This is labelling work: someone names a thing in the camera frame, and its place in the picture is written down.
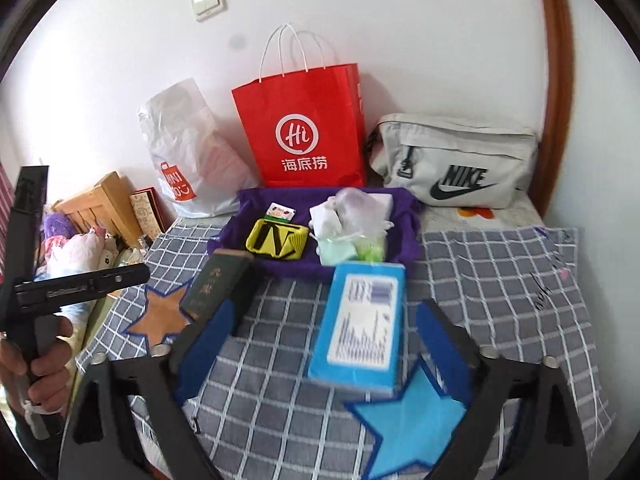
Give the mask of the person's left hand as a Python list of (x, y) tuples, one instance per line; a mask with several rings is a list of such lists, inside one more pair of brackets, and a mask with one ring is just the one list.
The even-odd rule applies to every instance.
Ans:
[(24, 415), (17, 389), (17, 378), (32, 372), (37, 381), (27, 394), (33, 404), (40, 405), (47, 412), (59, 411), (66, 414), (66, 406), (70, 400), (70, 371), (66, 368), (72, 357), (72, 348), (66, 339), (73, 335), (73, 324), (68, 318), (58, 316), (58, 336), (48, 352), (27, 365), (20, 350), (14, 344), (1, 338), (1, 383), (6, 390), (6, 398), (12, 410)]

